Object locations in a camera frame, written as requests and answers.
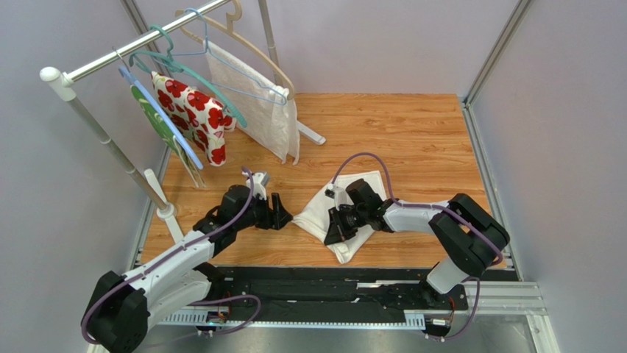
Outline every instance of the wood grain surface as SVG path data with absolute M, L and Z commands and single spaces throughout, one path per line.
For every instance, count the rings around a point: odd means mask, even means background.
M 230 185 L 243 184 L 243 165 L 268 171 L 269 192 L 278 192 L 285 208 L 296 215 L 350 155 L 378 154 L 389 167 L 396 197 L 437 202 L 468 193 L 488 209 L 457 96 L 299 94 L 301 122 L 327 138 L 316 146 L 301 137 L 300 161 L 284 165 L 242 131 L 227 133 L 227 163 L 201 171 L 208 188 L 195 188 L 173 155 L 163 181 L 168 199 L 178 208 L 183 234 L 218 205 Z M 376 160 L 359 157 L 343 174 L 380 169 Z M 151 260 L 172 246 L 165 223 L 152 219 L 142 260 Z M 432 235 L 376 232 L 345 266 L 431 267 L 446 253 Z M 295 224 L 280 231 L 246 229 L 216 258 L 219 265 L 339 266 L 335 255 Z

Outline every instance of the white end cap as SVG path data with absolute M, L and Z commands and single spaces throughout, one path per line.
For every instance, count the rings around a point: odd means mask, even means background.
M 71 101 L 77 97 L 77 93 L 70 88 L 73 82 L 65 76 L 65 73 L 59 71 L 58 68 L 51 66 L 42 68 L 41 71 L 39 71 L 39 77 L 42 81 L 48 82 L 48 85 L 52 87 L 54 92 L 56 92 L 63 101 Z

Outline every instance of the white rack leg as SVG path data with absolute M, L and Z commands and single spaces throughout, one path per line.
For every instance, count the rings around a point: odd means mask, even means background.
M 161 185 L 159 185 L 159 180 L 157 179 L 155 172 L 152 169 L 148 168 L 144 171 L 144 175 L 146 176 L 148 184 L 150 184 L 150 186 L 155 189 L 157 195 L 159 195 L 163 202 L 166 203 L 167 208 L 165 210 L 157 209 L 157 217 L 159 217 L 161 221 L 166 222 L 166 226 L 168 226 L 170 235 L 174 239 L 174 242 L 178 243 L 181 239 L 183 239 L 183 231 L 181 230 L 181 227 L 179 226 L 179 223 L 177 221 L 177 208 L 171 202 L 169 202 L 168 199 L 166 199 L 166 195 L 163 193 Z

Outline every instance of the clothes hanger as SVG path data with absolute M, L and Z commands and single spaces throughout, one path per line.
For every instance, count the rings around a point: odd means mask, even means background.
M 196 9 L 194 9 L 194 8 L 192 8 L 192 7 L 189 7 L 189 8 L 187 8 L 187 9 L 185 9 L 185 12 L 194 12 L 194 13 L 196 13 L 196 14 L 197 14 L 200 18 L 204 18 L 204 17 L 202 16 L 202 14 L 201 14 L 198 10 L 196 10 Z M 261 99 L 261 100 L 263 100 L 263 101 L 269 101 L 269 102 L 274 103 L 274 104 L 279 104 L 279 105 L 285 105 L 285 104 L 287 104 L 287 101 L 288 101 L 287 97 L 286 97 L 283 93 L 281 93 L 281 92 L 279 92 L 278 90 L 276 90 L 276 88 L 273 88 L 273 87 L 269 87 L 269 86 L 267 86 L 267 85 L 264 85 L 263 83 L 259 82 L 259 79 L 258 79 L 258 78 L 253 77 L 253 76 L 250 76 L 248 73 L 246 73 L 246 72 L 242 71 L 240 68 L 237 68 L 237 67 L 233 66 L 233 65 L 232 65 L 231 63 L 229 63 L 228 61 L 226 61 L 226 60 L 222 59 L 221 57 L 219 57 L 219 56 L 215 55 L 215 54 L 211 51 L 211 47 L 210 47 L 210 45 L 209 45 L 209 26 L 208 26 L 207 22 L 204 22 L 204 23 L 205 23 L 205 39 L 204 39 L 204 40 L 202 40 L 202 42 L 201 42 L 201 43 L 202 43 L 202 45 L 205 47 L 205 50 L 204 50 L 204 51 L 199 51 L 199 52 L 196 52 L 196 53 L 176 53 L 176 54 L 173 54 L 173 53 L 171 53 L 170 51 L 168 51 L 168 56 L 172 57 L 172 56 L 183 56 L 183 55 L 188 56 L 188 55 L 209 54 L 209 55 L 211 55 L 212 57 L 215 57 L 215 58 L 216 58 L 219 62 L 221 62 L 221 63 L 225 64 L 226 66 L 228 66 L 228 67 L 232 68 L 233 70 L 235 70 L 235 71 L 239 72 L 240 74 L 244 75 L 244 76 L 245 76 L 245 77 L 247 77 L 248 79 L 251 79 L 251 80 L 252 80 L 254 83 L 256 83 L 256 84 L 257 84 L 257 86 L 259 86 L 260 88 L 267 89 L 267 90 L 271 90 L 271 91 L 275 92 L 275 93 L 276 93 L 276 94 L 280 97 L 280 99 L 279 99 L 279 100 L 277 100 L 277 101 L 273 101 L 273 100 L 271 100 L 271 99 L 267 99 L 266 97 L 263 97 L 263 96 L 258 96 L 258 95 L 252 94 L 252 93 L 250 93 L 250 92 L 246 92 L 246 91 L 239 90 L 239 89 L 237 89 L 237 88 L 232 88 L 232 87 L 229 87 L 229 86 L 226 86 L 226 85 L 222 85 L 222 84 L 219 84 L 219 83 L 216 83 L 216 82 L 212 82 L 215 86 L 222 87 L 222 88 L 227 89 L 227 90 L 232 90 L 232 91 L 237 92 L 237 93 L 245 94 L 245 95 L 247 95 L 247 96 L 255 97 L 255 98 L 257 98 L 257 99 Z
M 159 31 L 161 35 L 164 36 L 165 39 L 167 39 L 168 44 L 169 44 L 167 52 L 169 53 L 174 48 L 174 43 L 172 42 L 170 35 L 168 35 L 168 33 L 159 26 L 152 25 L 150 26 L 150 29 L 155 29 Z M 129 65 L 133 66 L 136 64 L 137 67 L 139 67 L 142 71 L 147 72 L 148 74 L 151 74 L 152 70 L 143 61 L 141 61 L 141 59 L 138 57 L 138 54 L 148 55 L 153 61 L 166 66 L 172 72 L 186 74 L 188 76 L 191 76 L 199 80 L 200 83 L 202 83 L 204 86 L 209 88 L 209 90 L 215 93 L 216 97 L 224 104 L 224 108 L 226 108 L 227 110 L 225 112 L 226 114 L 236 118 L 242 127 L 248 126 L 246 119 L 243 117 L 243 115 L 240 113 L 237 107 L 235 107 L 235 105 L 227 97 L 225 97 L 214 85 L 212 85 L 205 78 L 197 74 L 196 71 L 183 65 L 182 63 L 179 63 L 174 58 L 161 54 L 161 53 L 155 53 L 153 51 L 147 51 L 147 50 L 134 51 L 129 56 Z
M 207 32 L 207 24 L 210 24 L 211 26 L 216 27 L 217 29 L 219 29 L 223 33 L 227 34 L 229 37 L 237 40 L 241 45 L 245 46 L 250 51 L 255 53 L 255 55 L 257 55 L 268 66 L 270 66 L 270 68 L 274 71 L 274 73 L 277 74 L 277 76 L 280 78 L 281 82 L 277 82 L 277 84 L 278 85 L 282 85 L 283 87 L 289 89 L 289 94 L 287 95 L 286 98 L 288 100 L 293 99 L 294 98 L 294 94 L 296 93 L 296 90 L 294 89 L 294 84 L 287 77 L 287 75 L 283 72 L 283 70 L 281 70 L 277 66 L 277 64 L 275 64 L 272 60 L 270 60 L 270 58 L 267 55 L 265 55 L 259 48 L 257 48 L 252 43 L 250 43 L 246 38 L 244 38 L 241 35 L 239 35 L 238 33 L 236 33 L 235 30 L 233 29 L 233 22 L 237 21 L 238 19 L 241 18 L 241 4 L 240 4 L 239 0 L 232 0 L 231 2 L 235 6 L 235 12 L 234 13 L 227 13 L 227 25 L 226 26 L 224 24 L 219 23 L 218 21 L 216 21 L 216 20 L 214 20 L 212 18 L 209 18 L 207 16 L 202 16 L 202 19 L 205 22 L 205 33 Z M 183 10 L 177 10 L 174 14 L 176 16 L 180 16 L 184 12 L 185 11 L 183 11 Z M 186 29 L 184 26 L 180 27 L 180 29 L 183 32 L 183 34 L 187 35 L 189 38 L 195 40 L 196 42 L 205 45 L 205 47 L 206 47 L 206 42 L 205 42 L 204 38 L 201 38 L 201 37 L 195 35 L 189 29 Z
M 157 110 L 157 113 L 159 113 L 163 121 L 174 134 L 175 141 L 183 148 L 183 150 L 185 151 L 185 153 L 187 153 L 191 160 L 194 161 L 196 167 L 198 169 L 202 169 L 202 163 L 200 162 L 198 156 L 196 156 L 196 152 L 194 152 L 191 146 L 189 146 L 189 143 L 183 137 L 183 135 L 181 135 L 179 129 L 176 127 L 176 125 L 174 125 L 174 123 L 172 123 L 170 117 L 166 114 L 166 112 L 163 111 L 157 101 L 155 101 L 155 98 L 152 96 L 152 94 L 144 87 L 144 85 L 141 84 L 141 82 L 139 82 L 139 80 L 133 74 L 131 74 L 131 72 L 129 71 L 129 67 L 126 65 L 126 63 L 124 61 L 122 62 L 124 63 L 124 66 L 120 66 L 118 68 L 120 74 L 127 80 L 129 85 L 134 85 L 135 87 L 137 87 L 141 94 L 146 97 L 146 100 L 150 103 L 150 105 L 152 105 L 155 110 Z

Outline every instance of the white cloth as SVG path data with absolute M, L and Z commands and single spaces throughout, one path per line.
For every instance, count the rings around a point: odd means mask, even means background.
M 383 180 L 379 171 L 341 175 L 336 180 L 336 185 L 346 188 L 351 182 L 358 179 L 364 179 L 383 200 L 387 199 L 386 189 L 383 187 Z M 335 207 L 334 200 L 325 195 L 325 190 L 326 185 L 318 191 L 299 215 L 294 216 L 293 220 L 297 226 L 311 233 L 322 243 L 325 242 L 327 230 L 329 229 L 329 209 Z M 337 256 L 340 263 L 347 263 L 374 232 L 371 226 L 361 227 L 355 237 L 343 243 L 335 243 L 327 247 Z
M 255 77 L 263 86 L 274 88 L 285 97 L 288 96 L 289 89 L 275 85 L 265 76 L 255 71 L 255 69 L 216 44 L 209 42 L 209 45 L 211 51 L 217 57 L 251 77 Z M 298 163 L 300 133 L 298 132 L 297 111 L 294 100 L 287 101 L 285 105 L 272 103 L 272 101 L 281 102 L 283 98 L 273 90 L 262 88 L 257 82 L 237 72 L 211 54 L 207 53 L 206 55 L 212 82 L 270 100 L 264 101 L 263 99 L 257 99 L 233 90 L 218 87 L 222 94 L 237 107 L 248 123 L 248 126 L 245 128 L 240 124 L 238 124 L 238 127 L 259 144 L 276 154 L 282 163 L 286 162 L 288 154 L 294 157 L 294 164 Z

